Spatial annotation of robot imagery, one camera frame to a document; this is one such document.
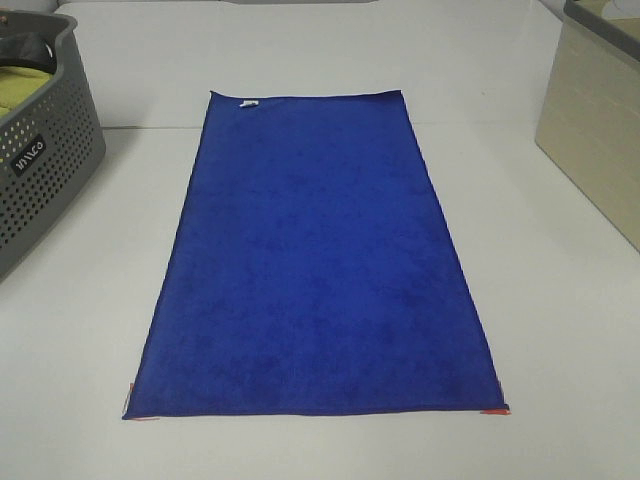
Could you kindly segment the blue towel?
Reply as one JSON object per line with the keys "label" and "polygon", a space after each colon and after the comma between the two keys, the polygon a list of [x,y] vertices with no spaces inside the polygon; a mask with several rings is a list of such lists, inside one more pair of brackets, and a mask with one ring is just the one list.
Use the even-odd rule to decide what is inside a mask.
{"label": "blue towel", "polygon": [[125,418],[506,409],[402,93],[213,93]]}

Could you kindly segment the grey perforated plastic basket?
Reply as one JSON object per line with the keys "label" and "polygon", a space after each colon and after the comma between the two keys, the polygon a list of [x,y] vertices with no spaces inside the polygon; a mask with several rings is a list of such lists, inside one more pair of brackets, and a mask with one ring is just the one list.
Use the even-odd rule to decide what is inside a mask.
{"label": "grey perforated plastic basket", "polygon": [[57,69],[49,83],[1,121],[1,274],[39,243],[82,190],[106,152],[104,135],[66,15],[6,10],[1,38],[44,37]]}

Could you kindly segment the beige plastic bin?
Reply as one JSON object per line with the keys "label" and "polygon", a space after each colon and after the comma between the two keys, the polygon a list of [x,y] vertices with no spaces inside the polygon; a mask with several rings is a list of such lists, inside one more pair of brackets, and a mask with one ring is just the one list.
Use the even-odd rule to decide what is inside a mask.
{"label": "beige plastic bin", "polygon": [[639,245],[639,4],[568,1],[535,142]]}

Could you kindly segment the yellow-green towel in basket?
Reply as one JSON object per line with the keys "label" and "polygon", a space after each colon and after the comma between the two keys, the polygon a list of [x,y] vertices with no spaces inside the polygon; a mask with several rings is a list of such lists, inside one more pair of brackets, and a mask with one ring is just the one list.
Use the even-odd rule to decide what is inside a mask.
{"label": "yellow-green towel in basket", "polygon": [[28,113],[27,99],[51,81],[53,75],[41,70],[18,66],[1,67],[1,121],[15,112]]}

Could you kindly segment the black cloth in basket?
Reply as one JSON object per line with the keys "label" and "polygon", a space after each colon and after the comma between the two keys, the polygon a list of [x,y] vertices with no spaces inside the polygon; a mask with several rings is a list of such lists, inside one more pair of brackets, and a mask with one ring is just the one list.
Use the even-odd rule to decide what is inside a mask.
{"label": "black cloth in basket", "polygon": [[1,38],[1,66],[24,67],[54,74],[57,60],[42,35],[27,32]]}

